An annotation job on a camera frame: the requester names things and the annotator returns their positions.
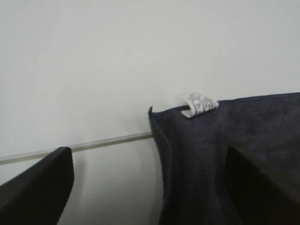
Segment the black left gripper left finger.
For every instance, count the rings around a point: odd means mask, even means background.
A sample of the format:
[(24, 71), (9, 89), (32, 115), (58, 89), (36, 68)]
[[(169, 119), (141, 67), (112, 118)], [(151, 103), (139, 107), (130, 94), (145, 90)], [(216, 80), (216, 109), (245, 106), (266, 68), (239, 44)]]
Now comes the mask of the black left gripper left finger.
[(56, 225), (74, 184), (72, 151), (59, 147), (0, 187), (2, 225)]

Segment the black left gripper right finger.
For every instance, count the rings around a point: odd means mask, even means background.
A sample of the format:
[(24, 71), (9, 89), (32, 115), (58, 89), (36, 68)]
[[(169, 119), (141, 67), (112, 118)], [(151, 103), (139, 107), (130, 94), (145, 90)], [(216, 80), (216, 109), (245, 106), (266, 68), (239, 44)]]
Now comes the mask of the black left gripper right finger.
[(225, 184), (244, 225), (298, 225), (300, 186), (244, 149), (229, 146)]

